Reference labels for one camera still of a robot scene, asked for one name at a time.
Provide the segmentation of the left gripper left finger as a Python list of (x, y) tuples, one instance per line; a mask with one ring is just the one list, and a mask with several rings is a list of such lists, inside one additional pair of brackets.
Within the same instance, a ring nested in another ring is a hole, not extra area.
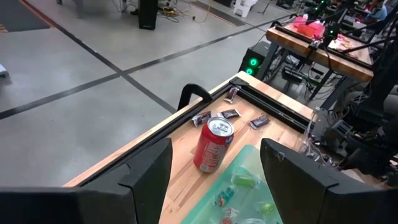
[(3, 187), (1, 223), (158, 223), (172, 157), (163, 138), (79, 187)]

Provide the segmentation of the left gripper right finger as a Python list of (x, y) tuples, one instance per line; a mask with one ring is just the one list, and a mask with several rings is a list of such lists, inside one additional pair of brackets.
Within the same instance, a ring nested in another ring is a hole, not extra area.
[(269, 138), (260, 158), (283, 223), (397, 223), (397, 189), (377, 189)]

